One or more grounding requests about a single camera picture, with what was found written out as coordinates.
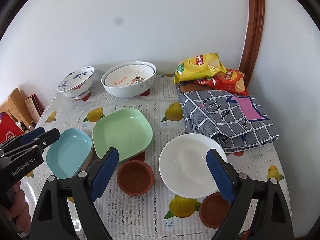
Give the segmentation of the person left hand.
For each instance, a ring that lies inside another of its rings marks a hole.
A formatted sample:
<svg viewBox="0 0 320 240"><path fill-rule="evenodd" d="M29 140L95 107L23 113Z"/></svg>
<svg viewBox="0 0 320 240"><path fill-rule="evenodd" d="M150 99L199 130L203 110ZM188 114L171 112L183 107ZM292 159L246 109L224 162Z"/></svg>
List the person left hand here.
<svg viewBox="0 0 320 240"><path fill-rule="evenodd" d="M18 230L25 235L29 234L31 226L31 216L29 214L29 205L25 201L25 192L20 188L21 181L18 181L13 187L15 193L13 204L10 209L6 209L1 206L1 210L4 212L8 220L16 218L16 226Z"/></svg>

